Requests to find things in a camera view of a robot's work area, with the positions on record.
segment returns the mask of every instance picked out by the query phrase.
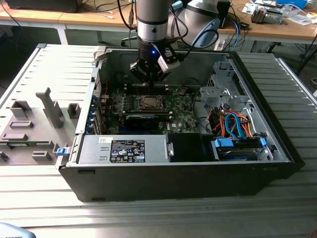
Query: warning label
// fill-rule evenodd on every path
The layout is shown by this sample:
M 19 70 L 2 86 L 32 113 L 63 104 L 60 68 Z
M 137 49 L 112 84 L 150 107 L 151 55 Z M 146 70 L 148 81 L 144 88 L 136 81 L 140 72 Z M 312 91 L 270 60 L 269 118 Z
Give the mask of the warning label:
M 113 140 L 111 144 L 111 163 L 144 163 L 144 140 Z

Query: metal slotted table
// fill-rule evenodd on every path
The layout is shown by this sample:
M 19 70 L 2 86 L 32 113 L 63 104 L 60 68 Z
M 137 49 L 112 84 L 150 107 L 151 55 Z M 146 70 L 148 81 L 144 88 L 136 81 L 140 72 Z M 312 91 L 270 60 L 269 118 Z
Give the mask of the metal slotted table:
M 56 71 L 54 81 L 41 77 L 42 83 L 64 84 L 51 85 L 54 99 L 61 107 L 67 100 L 80 104 L 93 70 L 93 52 L 93 47 L 84 46 L 37 48 L 0 101 L 0 126 L 7 123 L 7 103 L 32 92 L 38 83 L 32 72 L 49 65 Z M 54 165 L 0 166 L 0 221 L 31 230 L 39 238 L 281 238 L 311 233 L 317 224 L 317 103 L 281 59 L 262 54 L 240 58 L 305 160 L 306 166 L 291 178 L 276 180 L 256 196 L 83 203 Z M 63 79 L 67 73 L 74 78 Z M 23 83 L 26 78 L 29 86 Z M 74 92 L 67 97 L 65 82 Z

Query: electronic device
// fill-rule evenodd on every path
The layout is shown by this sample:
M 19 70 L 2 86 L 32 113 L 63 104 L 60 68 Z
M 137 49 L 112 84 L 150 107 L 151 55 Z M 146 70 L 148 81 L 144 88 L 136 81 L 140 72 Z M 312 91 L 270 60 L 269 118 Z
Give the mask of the electronic device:
M 218 9 L 218 19 L 220 20 L 219 28 L 224 28 L 224 23 L 229 12 L 231 2 L 229 0 L 218 0 L 217 9 Z
M 276 3 L 279 5 L 292 4 L 299 7 L 300 9 L 304 9 L 307 4 L 307 0 L 276 0 Z
M 279 10 L 265 9 L 264 7 L 256 6 L 256 9 L 251 15 L 251 21 L 256 24 L 262 24 L 264 22 L 281 24 L 283 15 Z
M 136 55 L 106 50 L 57 151 L 79 200 L 252 195 L 304 165 L 236 53 L 192 52 L 153 87 L 129 72 Z
M 83 0 L 5 0 L 12 9 L 77 12 Z

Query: blue plastic tab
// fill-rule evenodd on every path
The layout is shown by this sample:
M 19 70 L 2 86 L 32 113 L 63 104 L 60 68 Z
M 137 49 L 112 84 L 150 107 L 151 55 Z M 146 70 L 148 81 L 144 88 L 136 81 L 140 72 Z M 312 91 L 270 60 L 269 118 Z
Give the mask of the blue plastic tab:
M 264 146 L 266 146 L 266 140 L 264 139 L 264 138 L 261 138 L 260 139 L 260 142 L 261 142 L 261 144 L 262 144 L 262 146 L 264 147 Z
M 216 140 L 214 141 L 214 145 L 215 145 L 216 148 L 217 148 L 217 147 L 220 147 L 220 142 L 219 142 L 218 139 L 216 139 Z
M 68 156 L 69 155 L 68 150 L 69 150 L 69 147 L 60 147 L 57 149 L 56 155 L 57 156 Z
M 215 147 L 233 147 L 233 142 L 229 138 L 217 138 L 214 141 Z
M 233 142 L 229 138 L 219 138 L 218 140 L 222 147 L 233 147 Z

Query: white table leg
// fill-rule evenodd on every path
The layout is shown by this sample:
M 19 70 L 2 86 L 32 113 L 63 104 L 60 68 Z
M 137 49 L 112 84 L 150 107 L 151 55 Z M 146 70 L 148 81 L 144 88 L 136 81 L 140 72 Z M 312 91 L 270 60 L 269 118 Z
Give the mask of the white table leg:
M 66 32 L 65 32 L 66 26 L 64 24 L 55 24 L 54 26 L 55 26 L 55 29 L 58 32 L 60 43 L 62 45 L 68 45 Z

